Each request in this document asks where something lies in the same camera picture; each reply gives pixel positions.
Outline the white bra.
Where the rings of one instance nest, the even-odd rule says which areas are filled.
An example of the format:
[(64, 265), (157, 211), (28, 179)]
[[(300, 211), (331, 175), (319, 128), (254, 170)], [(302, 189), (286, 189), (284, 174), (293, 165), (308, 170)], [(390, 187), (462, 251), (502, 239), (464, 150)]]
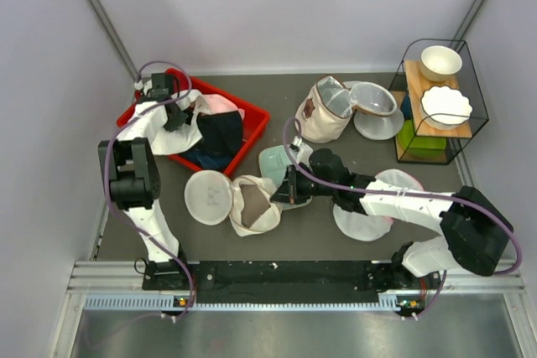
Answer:
[(190, 150), (203, 138), (200, 129), (201, 119), (214, 115), (210, 102), (199, 90), (191, 91), (186, 98), (177, 101), (176, 104), (183, 112), (190, 104), (194, 105), (190, 123), (184, 123), (171, 132), (160, 128), (154, 139), (149, 141), (154, 155), (169, 156)]

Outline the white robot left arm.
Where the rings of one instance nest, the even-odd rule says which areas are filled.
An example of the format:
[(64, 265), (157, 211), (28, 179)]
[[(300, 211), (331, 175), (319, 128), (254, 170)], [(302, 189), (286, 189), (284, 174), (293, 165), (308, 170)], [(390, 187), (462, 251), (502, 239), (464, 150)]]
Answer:
[(109, 211), (131, 226), (147, 249), (143, 289), (192, 291), (190, 268), (159, 203), (161, 181), (152, 150), (160, 133), (185, 122), (178, 101), (190, 94), (192, 81), (171, 71), (152, 75), (148, 85), (112, 139), (98, 145), (103, 188)]

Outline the white mesh bra laundry bag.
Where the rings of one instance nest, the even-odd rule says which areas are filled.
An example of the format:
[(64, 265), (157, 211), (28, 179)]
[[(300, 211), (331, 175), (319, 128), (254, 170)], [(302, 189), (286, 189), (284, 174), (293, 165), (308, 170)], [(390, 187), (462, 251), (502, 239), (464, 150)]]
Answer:
[[(244, 206), (240, 186), (252, 184), (261, 189), (270, 203), (269, 209), (246, 228), (241, 223)], [(233, 230), (240, 236), (262, 235), (279, 226), (282, 205), (270, 201), (276, 191), (273, 180), (252, 175), (242, 175), (230, 180), (226, 175), (214, 170), (202, 170), (193, 174), (185, 185), (185, 205), (196, 221), (206, 226), (216, 226), (223, 221), (231, 222)]]

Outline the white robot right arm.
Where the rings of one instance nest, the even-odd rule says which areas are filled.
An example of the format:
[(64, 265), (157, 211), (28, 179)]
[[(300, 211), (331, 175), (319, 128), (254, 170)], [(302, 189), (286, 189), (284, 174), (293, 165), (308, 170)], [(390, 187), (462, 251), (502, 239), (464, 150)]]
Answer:
[(316, 196), (363, 217), (389, 217), (435, 233), (428, 241), (411, 241), (392, 258), (392, 278), (413, 286), (433, 272), (463, 268), (490, 277), (508, 244), (513, 226), (478, 189), (463, 186), (456, 193), (428, 193), (389, 184), (351, 172), (330, 149), (314, 151), (307, 164), (291, 164), (273, 202), (300, 204)]

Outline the grey taupe bra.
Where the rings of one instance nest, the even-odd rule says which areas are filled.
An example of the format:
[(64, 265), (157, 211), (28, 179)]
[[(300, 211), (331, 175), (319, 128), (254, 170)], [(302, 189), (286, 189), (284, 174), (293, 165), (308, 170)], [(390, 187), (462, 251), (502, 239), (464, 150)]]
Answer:
[(252, 184), (240, 186), (244, 206), (241, 213), (241, 223), (251, 228), (254, 223), (269, 209), (270, 203), (261, 189)]

